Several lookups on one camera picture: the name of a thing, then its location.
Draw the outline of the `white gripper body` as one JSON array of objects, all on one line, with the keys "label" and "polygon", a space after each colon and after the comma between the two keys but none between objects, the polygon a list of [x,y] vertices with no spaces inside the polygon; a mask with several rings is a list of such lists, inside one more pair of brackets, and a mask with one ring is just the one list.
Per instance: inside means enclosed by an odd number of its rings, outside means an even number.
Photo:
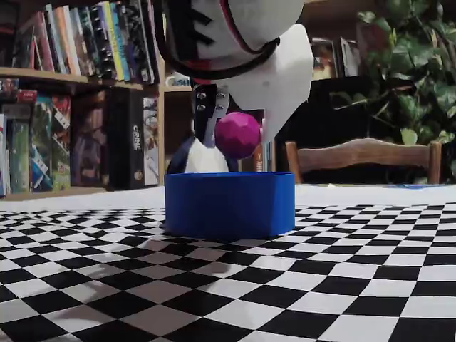
[{"label": "white gripper body", "polygon": [[198,83],[308,91],[312,52],[303,1],[157,1],[162,57]]}]

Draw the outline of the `black-and-white gripper finger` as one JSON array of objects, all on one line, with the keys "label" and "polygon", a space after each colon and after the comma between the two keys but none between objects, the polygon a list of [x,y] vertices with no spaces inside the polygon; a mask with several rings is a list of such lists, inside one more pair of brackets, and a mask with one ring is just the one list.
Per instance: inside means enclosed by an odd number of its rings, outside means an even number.
[{"label": "black-and-white gripper finger", "polygon": [[227,114],[229,94],[215,84],[194,87],[194,133],[207,147],[214,147],[214,130],[217,121]]}]

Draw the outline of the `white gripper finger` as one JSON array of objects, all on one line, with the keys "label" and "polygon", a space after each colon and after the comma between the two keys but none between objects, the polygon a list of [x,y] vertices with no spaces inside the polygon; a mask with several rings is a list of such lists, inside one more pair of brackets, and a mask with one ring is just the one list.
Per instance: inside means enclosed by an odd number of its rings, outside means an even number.
[{"label": "white gripper finger", "polygon": [[265,111],[261,142],[272,141],[296,109],[309,97],[310,91],[281,90],[231,90],[234,102],[243,110]]}]

